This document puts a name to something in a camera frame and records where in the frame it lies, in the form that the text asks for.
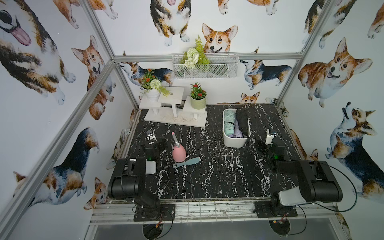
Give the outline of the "lilac umbrella front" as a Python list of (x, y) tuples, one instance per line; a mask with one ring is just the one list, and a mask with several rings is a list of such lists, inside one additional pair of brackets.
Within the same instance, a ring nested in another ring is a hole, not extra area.
[(242, 139), (242, 138), (244, 138), (244, 134), (243, 134), (242, 131), (240, 130), (240, 128), (239, 128), (239, 123), (238, 123), (237, 120), (235, 121), (235, 128), (234, 128), (233, 138), (237, 138), (237, 139)]

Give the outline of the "white plastic storage box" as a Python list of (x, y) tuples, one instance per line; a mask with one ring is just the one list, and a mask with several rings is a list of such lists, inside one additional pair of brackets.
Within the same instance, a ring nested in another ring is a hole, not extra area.
[[(232, 110), (232, 111), (237, 111), (237, 109), (225, 109), (225, 110)], [(225, 132), (224, 132), (224, 111), (223, 111), (223, 141), (224, 141), (224, 145), (228, 148), (242, 148), (247, 142), (248, 140), (250, 140), (251, 138), (251, 126), (250, 126), (250, 118), (249, 118), (249, 136), (248, 137), (244, 137), (242, 139), (237, 139), (237, 138), (233, 138), (233, 137), (228, 137)]]

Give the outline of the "black umbrella back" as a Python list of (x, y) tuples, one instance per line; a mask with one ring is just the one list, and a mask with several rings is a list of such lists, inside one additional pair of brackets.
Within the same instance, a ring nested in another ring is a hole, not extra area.
[(244, 137), (249, 136), (249, 116), (246, 109), (237, 109), (236, 119), (238, 121), (239, 130), (242, 132)]

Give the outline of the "mint green umbrella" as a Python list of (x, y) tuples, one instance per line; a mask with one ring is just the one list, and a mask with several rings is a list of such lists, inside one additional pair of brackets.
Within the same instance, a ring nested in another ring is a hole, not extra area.
[(224, 132), (228, 137), (233, 137), (236, 125), (236, 112), (232, 110), (224, 111)]

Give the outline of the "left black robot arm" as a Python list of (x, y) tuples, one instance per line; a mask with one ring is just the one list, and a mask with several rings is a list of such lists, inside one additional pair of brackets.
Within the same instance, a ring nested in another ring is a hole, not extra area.
[(162, 214), (160, 199), (146, 188), (147, 164), (157, 164), (167, 149), (165, 138), (145, 140), (142, 149), (133, 159), (117, 160), (108, 195), (113, 200), (131, 200), (136, 205), (135, 221), (154, 221)]

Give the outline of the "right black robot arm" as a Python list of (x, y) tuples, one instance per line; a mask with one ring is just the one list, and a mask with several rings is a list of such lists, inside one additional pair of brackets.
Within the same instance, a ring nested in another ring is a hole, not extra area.
[(296, 206), (311, 203), (338, 203), (343, 192), (330, 166), (324, 161), (288, 160), (286, 148), (280, 139), (270, 144), (256, 140), (256, 147), (266, 157), (270, 170), (275, 174), (296, 176), (298, 186), (274, 192), (265, 209), (257, 208), (258, 216), (296, 217)]

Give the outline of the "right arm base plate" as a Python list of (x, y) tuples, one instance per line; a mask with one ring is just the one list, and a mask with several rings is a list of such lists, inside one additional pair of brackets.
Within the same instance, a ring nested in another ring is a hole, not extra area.
[(297, 217), (298, 213), (295, 207), (286, 207), (273, 204), (269, 201), (264, 202), (254, 202), (255, 209), (253, 213), (257, 215), (258, 218), (282, 218), (286, 217)]

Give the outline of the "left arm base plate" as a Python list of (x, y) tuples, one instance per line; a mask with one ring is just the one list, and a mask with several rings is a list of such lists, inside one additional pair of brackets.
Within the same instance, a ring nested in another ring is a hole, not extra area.
[(174, 221), (175, 213), (175, 204), (160, 204), (152, 209), (136, 205), (134, 222)]

